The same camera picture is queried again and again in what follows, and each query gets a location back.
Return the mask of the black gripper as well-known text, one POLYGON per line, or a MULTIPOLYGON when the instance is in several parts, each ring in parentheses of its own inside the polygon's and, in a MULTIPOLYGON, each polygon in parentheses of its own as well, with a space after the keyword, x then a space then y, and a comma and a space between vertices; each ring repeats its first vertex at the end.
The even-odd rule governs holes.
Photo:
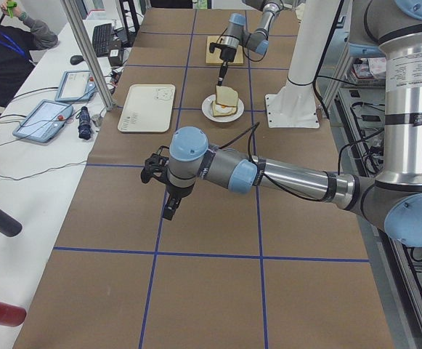
POLYGON ((225 76, 227 74, 228 64, 233 63, 235 59, 235 48, 224 46, 220 49, 219 58, 222 61, 221 67, 219 69, 219 76, 216 85, 221 86, 224 82, 225 76))
POLYGON ((165 220, 172 220, 181 200, 192 193, 194 185, 181 188, 172 184, 166 186, 166 191, 169 194, 166 203, 163 207, 162 218, 165 220))

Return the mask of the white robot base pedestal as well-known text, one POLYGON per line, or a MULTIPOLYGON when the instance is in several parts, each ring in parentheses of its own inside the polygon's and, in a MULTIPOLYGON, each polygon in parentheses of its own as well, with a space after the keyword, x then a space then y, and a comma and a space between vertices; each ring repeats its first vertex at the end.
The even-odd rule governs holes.
POLYGON ((285 86, 266 96, 270 128, 318 128, 312 83, 325 43, 325 23, 319 1, 307 1, 285 86))

